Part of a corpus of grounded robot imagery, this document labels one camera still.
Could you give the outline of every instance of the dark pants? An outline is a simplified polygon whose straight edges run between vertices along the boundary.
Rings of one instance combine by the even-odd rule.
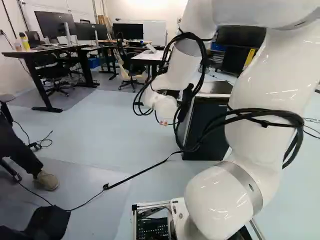
[[[10,124],[9,117],[5,116],[4,105],[1,106],[0,114],[0,160],[3,157],[10,157],[28,174],[37,176],[43,168],[32,150],[17,137]]]

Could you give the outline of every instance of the black cabinet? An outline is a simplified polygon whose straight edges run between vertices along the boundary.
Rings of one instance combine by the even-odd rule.
[[[212,82],[210,93],[200,93],[194,98],[187,117],[178,129],[179,139],[186,147],[191,147],[195,144],[212,118],[227,112],[227,103],[231,90],[232,85],[228,82],[214,81]],[[184,152],[182,159],[191,161],[221,161],[228,148],[229,144],[225,137],[225,127],[221,126],[203,141],[197,151]]]

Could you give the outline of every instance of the cable clip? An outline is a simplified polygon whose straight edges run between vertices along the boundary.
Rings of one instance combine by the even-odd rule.
[[[270,125],[270,122],[266,120],[259,120],[259,123],[261,124],[261,127],[265,129]]]
[[[103,190],[108,190],[109,189],[109,183],[103,185]]]
[[[33,142],[31,144],[28,145],[29,148],[34,148],[35,151],[39,151],[40,149],[42,149],[42,146],[40,144],[38,144],[37,142]]]

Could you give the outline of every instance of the blue bin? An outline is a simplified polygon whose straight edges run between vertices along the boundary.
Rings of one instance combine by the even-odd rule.
[[[95,69],[100,66],[100,59],[98,57],[88,58],[90,69]]]
[[[212,42],[211,44],[211,50],[217,50],[217,51],[226,51],[226,47],[220,44],[216,44],[215,42]]]

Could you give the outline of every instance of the yellow bottle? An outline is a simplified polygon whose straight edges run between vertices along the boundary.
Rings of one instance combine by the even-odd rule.
[[[27,36],[23,32],[19,32],[19,35],[24,50],[30,51],[30,45]]]

